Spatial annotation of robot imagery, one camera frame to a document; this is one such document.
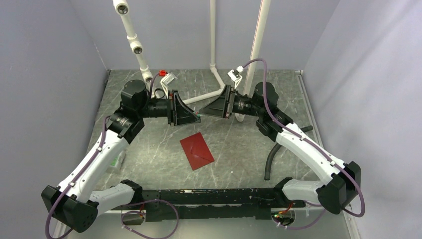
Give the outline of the red paper envelope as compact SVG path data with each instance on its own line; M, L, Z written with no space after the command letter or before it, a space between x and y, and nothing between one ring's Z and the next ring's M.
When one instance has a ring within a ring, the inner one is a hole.
M180 140L180 144L193 171L214 162L214 157L200 132Z

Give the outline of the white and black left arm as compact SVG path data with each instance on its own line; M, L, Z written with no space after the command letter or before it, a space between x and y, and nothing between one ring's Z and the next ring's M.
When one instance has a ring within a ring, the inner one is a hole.
M168 98L152 98L142 80L127 82L119 108L104 119L102 132L80 164L58 186L47 186L41 194L49 219L57 219L78 233L86 231L100 214L127 205L137 209L144 200L140 185L130 180L102 191L95 185L110 164L144 128L145 118L166 118L171 125L201 121L173 90Z

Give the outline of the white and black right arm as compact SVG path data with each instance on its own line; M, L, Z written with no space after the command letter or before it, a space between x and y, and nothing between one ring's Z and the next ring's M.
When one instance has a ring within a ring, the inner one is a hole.
M233 113L257 117L259 131L286 148L307 165L317 181L283 179L276 187L274 200L285 207L292 201L316 203L332 214L361 196L361 168L355 162L345 163L318 145L284 112L277 107L278 94L274 86L260 82L251 97L240 95L226 85L220 96L199 110L201 115L229 118Z

